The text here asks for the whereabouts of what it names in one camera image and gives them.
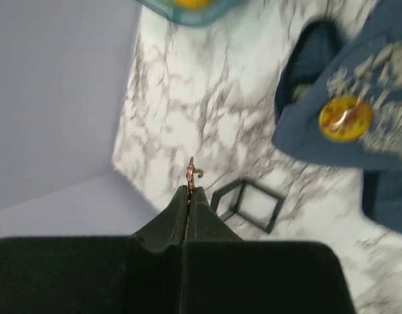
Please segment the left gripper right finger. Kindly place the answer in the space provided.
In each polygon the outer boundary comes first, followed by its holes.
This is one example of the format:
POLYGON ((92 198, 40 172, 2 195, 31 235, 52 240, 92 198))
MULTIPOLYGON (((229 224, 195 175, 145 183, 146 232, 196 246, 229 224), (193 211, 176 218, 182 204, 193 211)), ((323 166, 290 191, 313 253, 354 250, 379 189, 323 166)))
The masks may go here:
POLYGON ((242 241, 210 208, 203 188, 195 188, 191 194, 187 240, 242 241))

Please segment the blue printed tank top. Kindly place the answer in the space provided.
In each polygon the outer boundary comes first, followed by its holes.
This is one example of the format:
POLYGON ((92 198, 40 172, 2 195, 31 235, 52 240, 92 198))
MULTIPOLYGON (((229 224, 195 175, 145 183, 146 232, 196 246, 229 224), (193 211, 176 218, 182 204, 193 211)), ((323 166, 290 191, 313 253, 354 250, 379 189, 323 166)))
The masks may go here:
POLYGON ((282 71, 273 145, 322 166, 363 171, 361 208, 402 234, 402 1, 380 1, 346 42, 309 23, 282 71))

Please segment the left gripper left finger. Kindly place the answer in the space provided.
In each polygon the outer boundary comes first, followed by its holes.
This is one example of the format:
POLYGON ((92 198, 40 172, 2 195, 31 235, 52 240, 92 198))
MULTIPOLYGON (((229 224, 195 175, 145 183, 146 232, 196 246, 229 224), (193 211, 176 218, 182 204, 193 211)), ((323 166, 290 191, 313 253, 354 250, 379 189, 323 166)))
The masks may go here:
POLYGON ((188 200, 187 187, 180 186, 167 207, 132 235, 132 250, 162 254, 171 245, 179 245, 188 215, 188 200))

